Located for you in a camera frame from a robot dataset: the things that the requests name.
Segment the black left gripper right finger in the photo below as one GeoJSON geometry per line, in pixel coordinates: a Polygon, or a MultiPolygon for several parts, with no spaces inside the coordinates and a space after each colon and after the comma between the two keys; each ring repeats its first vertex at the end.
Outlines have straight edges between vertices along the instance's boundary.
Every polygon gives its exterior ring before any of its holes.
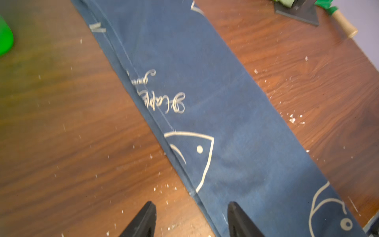
{"type": "Polygon", "coordinates": [[[237,202],[228,205],[228,223],[230,237],[264,237],[237,202]]]}

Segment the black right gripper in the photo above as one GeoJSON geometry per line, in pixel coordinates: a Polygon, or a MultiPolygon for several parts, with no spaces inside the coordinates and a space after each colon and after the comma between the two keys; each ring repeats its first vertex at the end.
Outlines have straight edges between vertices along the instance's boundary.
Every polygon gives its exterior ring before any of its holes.
{"type": "Polygon", "coordinates": [[[379,237],[379,213],[372,217],[363,228],[368,237],[379,237]]]}

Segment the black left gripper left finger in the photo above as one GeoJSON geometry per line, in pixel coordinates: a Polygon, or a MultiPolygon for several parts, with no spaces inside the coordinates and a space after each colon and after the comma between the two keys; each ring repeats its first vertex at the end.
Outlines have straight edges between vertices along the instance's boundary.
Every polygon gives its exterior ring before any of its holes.
{"type": "Polygon", "coordinates": [[[153,237],[157,221],[157,208],[148,201],[127,225],[119,237],[153,237]]]}

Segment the blue printed pillowcase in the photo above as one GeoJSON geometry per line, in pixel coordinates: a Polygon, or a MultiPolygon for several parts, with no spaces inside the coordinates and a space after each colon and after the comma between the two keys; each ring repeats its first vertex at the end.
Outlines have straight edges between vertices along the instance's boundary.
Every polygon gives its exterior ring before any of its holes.
{"type": "Polygon", "coordinates": [[[365,232],[194,1],[74,1],[218,237],[365,232]]]}

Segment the green plastic basket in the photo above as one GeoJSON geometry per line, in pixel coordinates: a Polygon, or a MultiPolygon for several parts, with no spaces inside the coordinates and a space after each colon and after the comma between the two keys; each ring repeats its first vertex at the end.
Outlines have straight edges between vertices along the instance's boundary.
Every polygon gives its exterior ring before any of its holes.
{"type": "Polygon", "coordinates": [[[14,36],[7,22],[2,17],[0,20],[0,56],[3,56],[12,49],[14,36]]]}

